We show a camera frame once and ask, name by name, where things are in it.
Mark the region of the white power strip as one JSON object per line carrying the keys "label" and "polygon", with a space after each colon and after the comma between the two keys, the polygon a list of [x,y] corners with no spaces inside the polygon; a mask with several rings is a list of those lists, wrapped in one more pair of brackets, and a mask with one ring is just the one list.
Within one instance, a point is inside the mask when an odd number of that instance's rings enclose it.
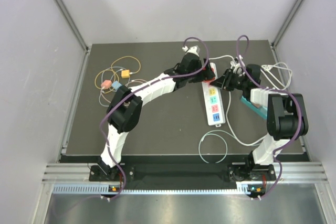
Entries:
{"label": "white power strip", "polygon": [[210,85],[210,82],[218,77],[216,64],[211,62],[210,67],[215,74],[215,78],[210,81],[202,82],[205,111],[208,125],[220,127],[226,122],[225,112],[220,89]]}

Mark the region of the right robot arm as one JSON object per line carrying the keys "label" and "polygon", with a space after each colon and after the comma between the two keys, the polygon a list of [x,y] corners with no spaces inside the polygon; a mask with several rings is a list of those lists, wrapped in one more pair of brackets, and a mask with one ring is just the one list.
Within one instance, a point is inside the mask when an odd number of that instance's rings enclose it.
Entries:
{"label": "right robot arm", "polygon": [[264,174],[264,167],[272,164],[288,143],[308,133],[309,125],[302,94],[286,90],[262,87],[262,67],[240,64],[227,69],[210,85],[226,91],[240,90],[242,98],[253,108],[265,108],[267,134],[260,145],[251,152],[251,163],[245,166],[245,174],[252,180]]}

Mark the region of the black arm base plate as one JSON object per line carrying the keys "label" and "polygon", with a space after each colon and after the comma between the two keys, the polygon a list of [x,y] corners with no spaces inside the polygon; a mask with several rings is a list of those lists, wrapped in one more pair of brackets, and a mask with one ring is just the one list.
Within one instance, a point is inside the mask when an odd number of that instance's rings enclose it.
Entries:
{"label": "black arm base plate", "polygon": [[187,183],[204,182],[206,179],[216,182],[245,182],[276,180],[273,165],[250,166],[242,164],[207,163],[135,163],[126,162],[110,168],[99,162],[91,167],[91,182],[112,182],[126,178],[128,183],[144,179],[174,180],[182,179]]}

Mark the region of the teal power strip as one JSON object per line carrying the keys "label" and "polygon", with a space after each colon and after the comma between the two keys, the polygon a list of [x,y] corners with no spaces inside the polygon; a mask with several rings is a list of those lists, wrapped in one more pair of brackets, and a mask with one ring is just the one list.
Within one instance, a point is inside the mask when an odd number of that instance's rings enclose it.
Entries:
{"label": "teal power strip", "polygon": [[253,105],[251,102],[249,102],[247,99],[244,97],[241,97],[240,101],[246,105],[249,109],[254,111],[256,114],[258,114],[262,119],[266,120],[267,119],[267,108],[264,106],[256,107]]}

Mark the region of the yellow usb charger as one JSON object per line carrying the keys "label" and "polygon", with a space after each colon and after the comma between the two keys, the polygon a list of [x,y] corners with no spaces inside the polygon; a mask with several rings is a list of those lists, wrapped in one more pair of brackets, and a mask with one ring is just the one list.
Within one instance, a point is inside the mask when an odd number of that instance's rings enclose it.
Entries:
{"label": "yellow usb charger", "polygon": [[131,72],[129,69],[121,71],[121,78],[126,79],[130,78]]}

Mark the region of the pink usb charger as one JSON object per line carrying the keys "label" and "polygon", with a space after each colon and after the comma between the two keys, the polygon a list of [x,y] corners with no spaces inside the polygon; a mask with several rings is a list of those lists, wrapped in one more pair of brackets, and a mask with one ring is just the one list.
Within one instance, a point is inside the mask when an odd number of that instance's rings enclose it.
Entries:
{"label": "pink usb charger", "polygon": [[112,86],[112,81],[111,80],[105,80],[101,84],[101,89],[106,90],[106,89],[111,88],[111,86]]}

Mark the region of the light blue usb charger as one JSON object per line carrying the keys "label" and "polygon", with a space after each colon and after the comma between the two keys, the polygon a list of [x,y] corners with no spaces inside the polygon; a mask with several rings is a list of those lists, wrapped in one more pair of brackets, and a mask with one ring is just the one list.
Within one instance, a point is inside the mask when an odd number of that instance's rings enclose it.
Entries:
{"label": "light blue usb charger", "polygon": [[122,86],[122,84],[119,81],[114,81],[111,85],[111,87],[114,91],[117,91],[121,86]]}

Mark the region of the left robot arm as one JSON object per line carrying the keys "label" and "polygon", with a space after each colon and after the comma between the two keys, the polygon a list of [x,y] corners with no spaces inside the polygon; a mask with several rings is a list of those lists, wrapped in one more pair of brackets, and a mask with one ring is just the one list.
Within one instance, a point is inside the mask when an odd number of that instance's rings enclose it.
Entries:
{"label": "left robot arm", "polygon": [[172,93],[187,83],[210,81],[215,73],[210,67],[209,59],[201,59],[197,51],[188,50],[181,62],[165,70],[158,77],[142,85],[117,88],[101,124],[108,124],[104,150],[98,161],[101,174],[107,180],[114,180],[119,174],[121,152],[127,138],[139,122],[142,107],[152,100]]}

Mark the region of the red cube socket adapter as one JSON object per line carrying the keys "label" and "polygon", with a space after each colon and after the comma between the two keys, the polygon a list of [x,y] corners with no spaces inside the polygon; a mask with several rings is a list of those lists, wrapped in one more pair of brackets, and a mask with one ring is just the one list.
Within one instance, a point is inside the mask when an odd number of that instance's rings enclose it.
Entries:
{"label": "red cube socket adapter", "polygon": [[204,82],[212,82],[216,79],[216,74],[213,71],[213,68],[204,70]]}

